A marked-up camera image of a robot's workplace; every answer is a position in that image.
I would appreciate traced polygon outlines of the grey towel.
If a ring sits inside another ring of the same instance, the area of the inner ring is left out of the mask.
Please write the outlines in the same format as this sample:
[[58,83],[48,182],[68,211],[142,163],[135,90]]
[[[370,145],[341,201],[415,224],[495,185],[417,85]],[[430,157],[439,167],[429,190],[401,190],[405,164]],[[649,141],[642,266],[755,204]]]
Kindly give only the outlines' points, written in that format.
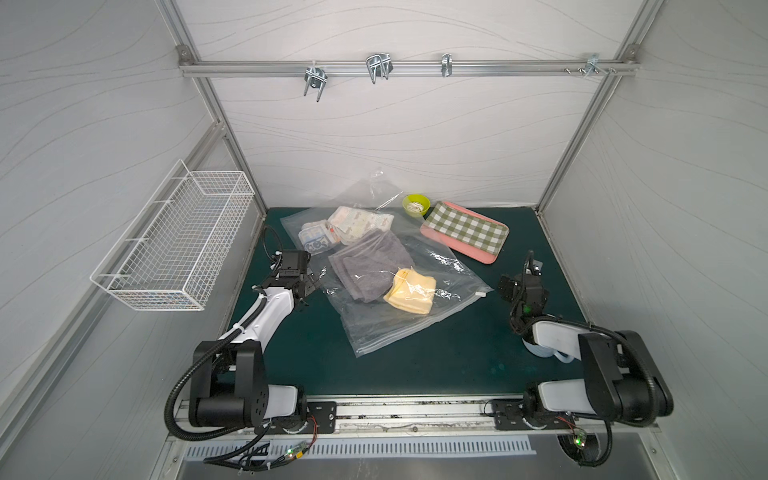
[[391,231],[372,230],[359,241],[329,257],[331,267],[352,298],[376,301],[392,287],[400,269],[415,265],[399,238]]

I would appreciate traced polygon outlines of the white rabbit patterned towel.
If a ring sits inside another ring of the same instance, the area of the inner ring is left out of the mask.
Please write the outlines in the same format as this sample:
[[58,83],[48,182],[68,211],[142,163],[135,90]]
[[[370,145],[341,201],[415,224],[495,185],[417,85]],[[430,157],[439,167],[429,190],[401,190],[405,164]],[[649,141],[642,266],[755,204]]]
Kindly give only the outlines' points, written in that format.
[[357,242],[372,230],[388,231],[393,221],[392,214],[347,206],[338,207],[328,218],[328,223],[344,245]]

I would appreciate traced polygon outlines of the clear plastic vacuum bag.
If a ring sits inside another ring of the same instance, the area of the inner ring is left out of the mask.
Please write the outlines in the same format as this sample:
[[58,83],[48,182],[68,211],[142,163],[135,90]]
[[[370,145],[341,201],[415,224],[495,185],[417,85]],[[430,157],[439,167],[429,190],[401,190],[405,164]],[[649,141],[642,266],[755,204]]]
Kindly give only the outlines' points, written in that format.
[[317,288],[339,313],[358,357],[467,309],[490,286],[443,242],[421,232],[405,194],[382,171],[282,219],[310,255]]

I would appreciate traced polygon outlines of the yellow towel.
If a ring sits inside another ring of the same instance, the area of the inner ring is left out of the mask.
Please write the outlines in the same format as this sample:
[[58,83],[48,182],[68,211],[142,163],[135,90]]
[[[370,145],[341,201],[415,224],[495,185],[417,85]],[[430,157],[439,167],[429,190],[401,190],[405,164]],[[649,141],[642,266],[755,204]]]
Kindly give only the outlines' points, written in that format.
[[427,315],[433,306],[436,285],[436,279],[431,276],[421,275],[412,268],[400,269],[383,299],[396,309]]

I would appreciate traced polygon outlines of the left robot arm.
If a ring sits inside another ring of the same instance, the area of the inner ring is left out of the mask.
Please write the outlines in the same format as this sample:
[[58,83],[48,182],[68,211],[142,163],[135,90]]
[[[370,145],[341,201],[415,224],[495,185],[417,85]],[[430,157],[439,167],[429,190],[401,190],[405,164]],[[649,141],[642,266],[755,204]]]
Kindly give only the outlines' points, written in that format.
[[217,341],[193,354],[188,419],[194,427],[241,429],[269,420],[306,421],[306,399],[298,386],[270,384],[264,351],[278,327],[306,294],[304,267],[279,268],[255,288],[256,299]]

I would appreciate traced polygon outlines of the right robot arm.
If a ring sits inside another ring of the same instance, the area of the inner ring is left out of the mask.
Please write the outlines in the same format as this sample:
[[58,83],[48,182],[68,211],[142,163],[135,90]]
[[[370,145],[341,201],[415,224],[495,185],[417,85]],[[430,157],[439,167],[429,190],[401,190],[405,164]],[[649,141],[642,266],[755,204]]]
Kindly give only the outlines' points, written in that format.
[[635,427],[672,414],[672,393],[637,332],[546,314],[549,291],[535,274],[504,275],[497,291],[511,304],[510,327],[529,353],[581,366],[577,379],[542,381],[526,388],[521,416],[534,427],[561,413]]

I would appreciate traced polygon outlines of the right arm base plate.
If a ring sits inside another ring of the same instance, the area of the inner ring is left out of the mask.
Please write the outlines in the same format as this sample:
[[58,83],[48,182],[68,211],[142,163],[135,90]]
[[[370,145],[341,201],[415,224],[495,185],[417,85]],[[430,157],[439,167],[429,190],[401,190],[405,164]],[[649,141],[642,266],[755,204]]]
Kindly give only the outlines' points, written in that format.
[[568,430],[576,426],[575,419],[566,413],[532,411],[526,413],[522,398],[494,398],[482,407],[482,414],[490,417],[498,431]]

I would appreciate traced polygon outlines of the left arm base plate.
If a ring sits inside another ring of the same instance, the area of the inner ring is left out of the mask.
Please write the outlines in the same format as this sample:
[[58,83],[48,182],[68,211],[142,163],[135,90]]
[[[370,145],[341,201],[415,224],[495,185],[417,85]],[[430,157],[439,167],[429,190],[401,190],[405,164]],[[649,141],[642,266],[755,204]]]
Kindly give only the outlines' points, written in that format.
[[310,435],[332,434],[336,430],[337,407],[333,401],[310,401],[303,405],[304,411],[292,416],[267,419],[269,435]]

